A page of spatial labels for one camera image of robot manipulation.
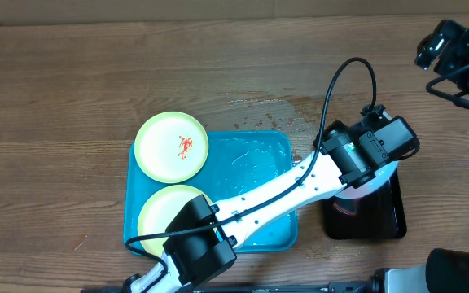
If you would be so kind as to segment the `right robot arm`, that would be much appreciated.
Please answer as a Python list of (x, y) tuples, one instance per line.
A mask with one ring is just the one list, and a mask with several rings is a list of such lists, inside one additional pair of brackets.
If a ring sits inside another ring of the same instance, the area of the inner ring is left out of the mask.
[(377, 252), (377, 292), (469, 292), (469, 20), (412, 23), (420, 42), (399, 99), (422, 134), (401, 163), (408, 236)]

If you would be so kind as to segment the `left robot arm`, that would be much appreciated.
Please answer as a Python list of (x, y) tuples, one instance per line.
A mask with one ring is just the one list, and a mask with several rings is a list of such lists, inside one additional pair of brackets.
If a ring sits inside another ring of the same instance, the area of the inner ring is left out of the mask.
[(126, 279), (124, 292), (186, 292), (229, 269), (236, 252), (276, 219), (323, 199), (359, 199), (391, 177), (400, 160), (419, 150), (400, 116), (370, 114), (347, 126), (320, 127), (315, 150), (283, 175), (245, 194), (208, 204), (202, 195), (184, 205), (165, 232), (163, 253), (146, 275)]

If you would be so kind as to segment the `orange sponge with green pad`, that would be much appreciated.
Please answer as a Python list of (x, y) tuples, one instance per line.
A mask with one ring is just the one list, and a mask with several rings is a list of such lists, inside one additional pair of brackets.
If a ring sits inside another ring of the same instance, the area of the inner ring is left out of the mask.
[(353, 200), (336, 200), (332, 207), (347, 216), (356, 216), (357, 214), (357, 204)]

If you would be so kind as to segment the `light blue plate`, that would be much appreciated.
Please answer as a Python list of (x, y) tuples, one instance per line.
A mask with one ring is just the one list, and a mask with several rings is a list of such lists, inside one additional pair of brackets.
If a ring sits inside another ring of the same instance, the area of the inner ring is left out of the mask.
[(392, 163), (376, 170), (374, 173), (375, 178), (368, 181), (364, 185), (358, 188), (354, 188), (351, 186), (345, 188), (344, 190), (336, 194), (335, 197), (341, 199), (360, 199), (371, 193), (374, 193), (379, 188), (389, 182), (390, 177), (396, 172), (397, 166), (398, 162), (393, 161)]

